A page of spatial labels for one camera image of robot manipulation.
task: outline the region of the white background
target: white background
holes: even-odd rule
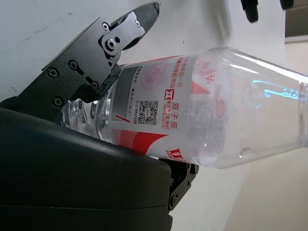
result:
[[[61,49],[97,17],[111,22],[146,0],[2,0],[0,100],[19,94]],[[121,63],[230,45],[283,64],[284,12],[278,0],[259,1],[259,22],[248,23],[240,0],[162,0],[161,15]],[[249,165],[202,167],[171,214],[174,231],[224,230]]]

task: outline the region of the plastic water bottle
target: plastic water bottle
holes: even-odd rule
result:
[[[225,168],[306,145],[308,78],[232,48],[122,67],[66,127],[142,154]]]

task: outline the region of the screw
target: screw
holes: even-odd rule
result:
[[[63,99],[59,96],[54,97],[52,104],[54,107],[60,108],[63,106]]]
[[[135,20],[135,25],[136,25],[136,27],[140,27],[140,23],[137,19]]]
[[[47,75],[49,78],[57,78],[59,76],[58,71],[55,68],[49,68]]]
[[[112,38],[107,40],[107,46],[112,51],[114,51],[116,49],[116,43],[115,43],[115,41]]]
[[[107,23],[103,23],[103,24],[102,24],[102,27],[103,27],[103,29],[104,29],[105,31],[107,31],[107,30],[109,29],[109,26],[108,26]]]
[[[92,83],[91,83],[91,88],[92,88],[93,90],[97,90],[97,89],[98,89],[98,83],[97,83],[97,82],[92,82]]]
[[[73,71],[76,71],[78,69],[78,63],[74,60],[71,60],[68,62],[69,68],[71,68]]]
[[[174,206],[175,203],[176,203],[176,201],[177,201],[176,196],[173,196],[173,197],[171,198],[171,206]]]

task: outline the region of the barcode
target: barcode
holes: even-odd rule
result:
[[[139,101],[138,124],[156,125],[158,101]]]

